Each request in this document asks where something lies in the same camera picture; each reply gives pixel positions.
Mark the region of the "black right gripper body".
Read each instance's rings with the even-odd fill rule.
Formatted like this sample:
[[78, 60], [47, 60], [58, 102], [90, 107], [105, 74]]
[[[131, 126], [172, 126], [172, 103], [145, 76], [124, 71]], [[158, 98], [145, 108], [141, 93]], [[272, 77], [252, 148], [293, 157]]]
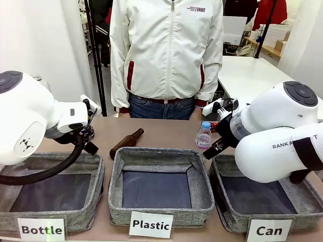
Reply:
[[216, 127], [216, 132], [220, 135], [217, 143], [222, 146], [223, 149], [228, 147], [236, 148], [239, 140], [233, 135], [230, 128], [230, 121], [232, 119], [232, 114], [228, 114], [220, 122], [218, 122]]

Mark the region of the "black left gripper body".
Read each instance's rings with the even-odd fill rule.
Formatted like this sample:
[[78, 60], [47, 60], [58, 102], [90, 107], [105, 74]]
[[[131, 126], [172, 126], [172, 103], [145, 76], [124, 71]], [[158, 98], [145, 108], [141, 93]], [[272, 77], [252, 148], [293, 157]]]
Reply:
[[95, 109], [95, 111], [92, 111], [92, 110], [88, 111], [87, 125], [84, 126], [82, 130], [79, 132], [79, 135], [83, 137], [84, 145], [90, 142], [95, 136], [94, 129], [91, 126], [91, 122], [93, 121], [96, 113], [97, 113], [97, 108]]

